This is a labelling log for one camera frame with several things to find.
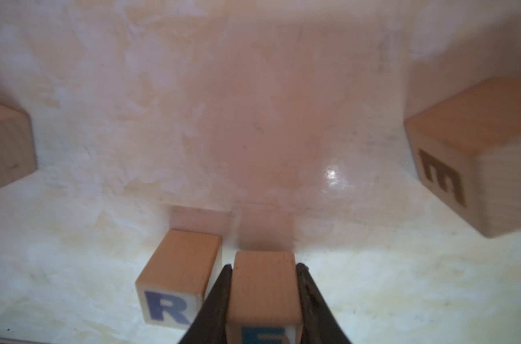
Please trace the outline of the wooden block letter R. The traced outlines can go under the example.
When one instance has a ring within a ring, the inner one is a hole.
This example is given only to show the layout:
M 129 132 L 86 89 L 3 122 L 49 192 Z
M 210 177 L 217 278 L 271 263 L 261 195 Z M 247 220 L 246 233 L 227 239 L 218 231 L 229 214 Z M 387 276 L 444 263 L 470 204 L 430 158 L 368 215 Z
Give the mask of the wooden block letter R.
M 187 329 L 222 269 L 221 236 L 170 229 L 135 287 L 144 322 Z

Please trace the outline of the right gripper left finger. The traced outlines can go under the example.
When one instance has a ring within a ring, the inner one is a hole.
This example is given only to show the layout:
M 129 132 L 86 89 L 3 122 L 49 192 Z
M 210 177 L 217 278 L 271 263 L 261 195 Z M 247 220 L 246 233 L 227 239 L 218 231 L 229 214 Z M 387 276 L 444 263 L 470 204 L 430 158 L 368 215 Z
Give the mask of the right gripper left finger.
M 197 317 L 179 344 L 226 344 L 226 315 L 230 299 L 232 265 L 225 265 Z

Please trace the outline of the wooden block letter E blue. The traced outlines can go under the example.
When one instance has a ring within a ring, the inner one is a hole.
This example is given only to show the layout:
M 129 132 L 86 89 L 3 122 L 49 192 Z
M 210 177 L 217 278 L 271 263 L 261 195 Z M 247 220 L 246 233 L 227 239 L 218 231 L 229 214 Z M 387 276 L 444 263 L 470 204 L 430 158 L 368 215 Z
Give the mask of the wooden block letter E blue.
M 295 255 L 235 255 L 225 329 L 229 343 L 299 343 L 303 332 Z

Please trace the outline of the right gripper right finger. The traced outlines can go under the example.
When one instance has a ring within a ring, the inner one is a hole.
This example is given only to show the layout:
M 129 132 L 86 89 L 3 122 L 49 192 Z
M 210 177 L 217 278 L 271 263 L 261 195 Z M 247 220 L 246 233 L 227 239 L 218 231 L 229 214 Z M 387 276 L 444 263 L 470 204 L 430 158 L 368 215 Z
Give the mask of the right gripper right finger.
M 308 267 L 296 265 L 300 308 L 303 316 L 302 344 L 352 344 L 323 299 Z

